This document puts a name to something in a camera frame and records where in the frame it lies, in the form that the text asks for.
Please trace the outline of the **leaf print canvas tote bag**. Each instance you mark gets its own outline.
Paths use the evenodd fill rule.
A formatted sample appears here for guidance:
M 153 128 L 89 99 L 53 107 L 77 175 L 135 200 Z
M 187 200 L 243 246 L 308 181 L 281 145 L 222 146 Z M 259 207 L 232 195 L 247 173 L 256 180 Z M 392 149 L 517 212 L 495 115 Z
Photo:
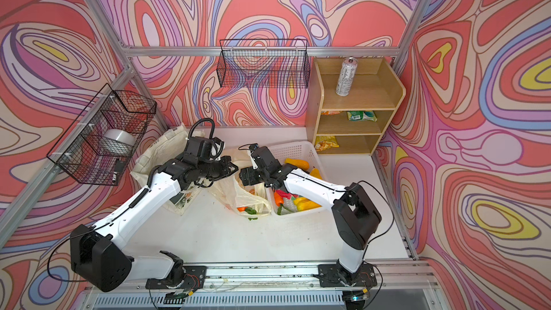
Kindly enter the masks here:
M 148 184 L 150 173 L 155 166 L 159 167 L 158 172 L 164 171 L 167 162 L 171 162 L 184 152 L 188 135 L 188 129 L 184 124 L 169 129 L 136 160 L 130 174 L 140 188 Z M 192 184 L 168 200 L 163 208 L 182 216 L 200 192 L 200 188 Z

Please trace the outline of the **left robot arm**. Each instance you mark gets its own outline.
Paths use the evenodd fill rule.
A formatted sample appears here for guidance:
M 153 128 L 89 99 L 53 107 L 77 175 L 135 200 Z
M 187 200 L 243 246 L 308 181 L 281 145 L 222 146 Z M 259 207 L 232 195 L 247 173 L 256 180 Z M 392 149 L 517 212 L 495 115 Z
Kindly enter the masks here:
M 126 281 L 147 280 L 153 286 L 182 288 L 187 276 L 183 260 L 169 251 L 153 257 L 132 256 L 125 247 L 137 230 L 166 202 L 204 181 L 231 177 L 238 167 L 223 155 L 217 137 L 191 137 L 185 150 L 149 173 L 146 185 L 120 208 L 91 226 L 79 225 L 67 243 L 70 268 L 80 282 L 109 292 Z

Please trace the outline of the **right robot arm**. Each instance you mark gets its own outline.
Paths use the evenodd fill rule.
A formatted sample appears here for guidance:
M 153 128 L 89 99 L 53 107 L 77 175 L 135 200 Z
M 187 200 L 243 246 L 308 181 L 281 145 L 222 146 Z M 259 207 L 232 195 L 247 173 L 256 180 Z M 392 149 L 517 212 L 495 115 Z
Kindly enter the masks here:
M 283 190 L 311 200 L 332 213 L 343 246 L 336 263 L 318 265 L 314 278 L 321 287 L 370 288 L 377 284 L 372 275 L 375 267 L 366 263 L 364 256 L 377 238 L 383 218 L 360 182 L 343 186 L 324 181 L 297 166 L 280 163 L 266 146 L 246 144 L 238 149 L 246 151 L 252 162 L 240 170 L 243 185 L 262 183 L 274 192 Z

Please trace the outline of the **white perforated plastic basket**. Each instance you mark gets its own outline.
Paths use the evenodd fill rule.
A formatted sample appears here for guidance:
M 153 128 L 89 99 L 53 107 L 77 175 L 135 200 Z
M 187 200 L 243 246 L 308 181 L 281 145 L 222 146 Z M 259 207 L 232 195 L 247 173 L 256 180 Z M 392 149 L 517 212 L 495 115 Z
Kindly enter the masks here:
M 320 177 L 323 180 L 327 180 L 327 175 L 324 167 L 321 164 L 317 151 L 310 142 L 290 142 L 285 144 L 271 145 L 268 147 L 272 155 L 278 159 L 281 164 L 284 164 L 286 159 L 299 159 L 308 162 L 308 172 L 313 169 L 317 169 L 320 173 Z M 271 188 L 265 188 L 266 196 L 271 204 L 272 212 L 277 218 L 298 218 L 305 215 L 314 214 L 317 212 L 323 212 L 324 208 L 314 208 L 305 211 L 298 211 L 294 205 L 294 198 L 284 198 L 284 208 L 279 211 L 279 206 L 274 199 L 273 190 Z

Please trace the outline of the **cream plastic grocery bag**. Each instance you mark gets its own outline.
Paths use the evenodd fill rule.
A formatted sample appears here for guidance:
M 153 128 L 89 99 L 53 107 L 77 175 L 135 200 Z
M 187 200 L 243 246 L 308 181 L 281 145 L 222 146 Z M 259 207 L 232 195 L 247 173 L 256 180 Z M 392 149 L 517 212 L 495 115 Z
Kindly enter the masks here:
M 231 177 L 214 182 L 208 192 L 226 209 L 242 217 L 237 208 L 250 207 L 258 212 L 258 219 L 268 217 L 272 207 L 267 199 L 265 187 L 262 183 L 254 186 L 244 186 L 239 178 L 242 168 L 252 166 L 246 150 L 232 148 L 225 151 L 223 156 L 230 156 L 231 162 L 239 167 L 239 171 Z

